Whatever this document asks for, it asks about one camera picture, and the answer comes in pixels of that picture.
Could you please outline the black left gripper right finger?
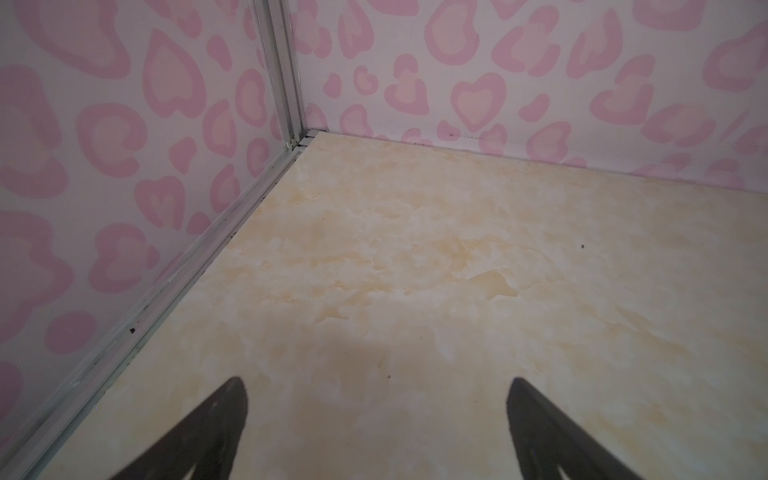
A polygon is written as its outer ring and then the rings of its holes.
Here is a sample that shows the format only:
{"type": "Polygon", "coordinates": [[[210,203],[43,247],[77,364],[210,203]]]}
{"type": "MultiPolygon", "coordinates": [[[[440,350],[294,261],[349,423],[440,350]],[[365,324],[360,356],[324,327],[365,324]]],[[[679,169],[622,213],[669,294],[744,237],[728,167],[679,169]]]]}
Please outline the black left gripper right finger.
{"type": "Polygon", "coordinates": [[[640,479],[522,377],[510,385],[506,412],[524,479],[640,479]]]}

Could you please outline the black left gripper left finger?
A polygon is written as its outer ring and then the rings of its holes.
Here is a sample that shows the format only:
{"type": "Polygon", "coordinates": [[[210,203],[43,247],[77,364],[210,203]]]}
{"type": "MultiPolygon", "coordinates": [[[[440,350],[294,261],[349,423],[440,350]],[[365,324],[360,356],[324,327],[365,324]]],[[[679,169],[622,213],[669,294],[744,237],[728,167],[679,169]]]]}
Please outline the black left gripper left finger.
{"type": "Polygon", "coordinates": [[[115,479],[227,479],[248,415],[241,378],[232,377],[115,479]]]}

